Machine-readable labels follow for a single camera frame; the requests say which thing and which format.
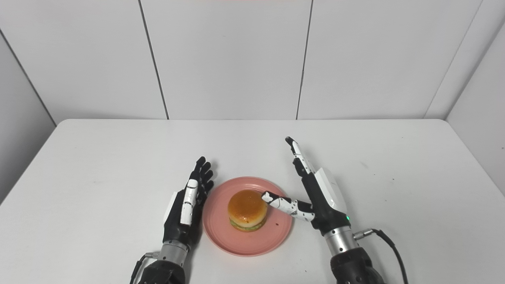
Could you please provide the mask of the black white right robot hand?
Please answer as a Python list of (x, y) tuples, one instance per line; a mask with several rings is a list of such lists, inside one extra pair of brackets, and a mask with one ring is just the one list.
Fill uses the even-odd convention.
[(314, 169), (302, 153), (299, 144), (290, 136), (285, 138), (294, 155), (293, 165), (307, 193), (310, 203), (279, 196), (270, 191), (261, 198), (271, 207), (294, 218), (308, 221), (321, 235), (336, 233), (340, 228), (350, 228), (346, 203), (336, 182), (325, 169)]

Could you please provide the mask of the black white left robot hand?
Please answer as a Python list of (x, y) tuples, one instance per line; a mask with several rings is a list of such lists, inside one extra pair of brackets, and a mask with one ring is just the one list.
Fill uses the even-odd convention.
[(197, 244), (204, 204), (213, 188), (212, 177), (211, 163), (204, 156), (200, 157), (187, 184), (171, 197), (164, 222), (163, 242), (178, 241), (188, 248)]

